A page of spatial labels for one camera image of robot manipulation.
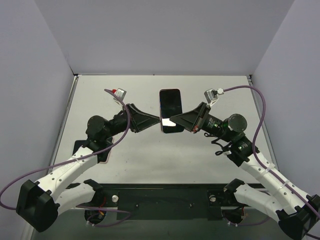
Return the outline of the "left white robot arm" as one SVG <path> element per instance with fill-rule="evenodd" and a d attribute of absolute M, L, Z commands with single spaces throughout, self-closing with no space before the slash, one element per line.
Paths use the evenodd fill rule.
<path fill-rule="evenodd" d="M 75 187 L 69 185 L 86 170 L 106 162 L 114 143 L 112 137 L 128 131 L 139 133 L 160 122 L 158 116 L 140 111 L 127 104 L 111 120 L 94 115 L 87 122 L 87 140 L 72 157 L 56 165 L 48 175 L 22 184 L 16 213 L 38 232 L 44 232 L 63 212 L 83 203 L 99 205 L 103 200 L 102 187 L 86 180 Z"/>

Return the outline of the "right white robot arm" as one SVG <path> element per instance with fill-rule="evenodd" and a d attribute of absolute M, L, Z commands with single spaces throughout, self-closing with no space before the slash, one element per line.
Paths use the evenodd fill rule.
<path fill-rule="evenodd" d="M 263 193 L 236 178 L 224 187 L 224 201 L 255 208 L 276 221 L 291 239 L 303 239 L 320 219 L 320 197 L 299 189 L 264 157 L 246 137 L 248 124 L 242 115 L 220 120 L 209 114 L 210 109 L 202 102 L 192 111 L 171 116 L 170 121 L 190 132 L 203 130 L 208 136 L 225 141 L 222 153 L 267 190 Z"/>

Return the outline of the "black phone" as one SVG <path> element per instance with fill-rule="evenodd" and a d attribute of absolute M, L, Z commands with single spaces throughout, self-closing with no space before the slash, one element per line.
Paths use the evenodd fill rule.
<path fill-rule="evenodd" d="M 161 131 L 165 134 L 181 133 L 184 128 L 172 121 L 170 117 L 182 114 L 181 92 L 178 88 L 159 91 Z"/>

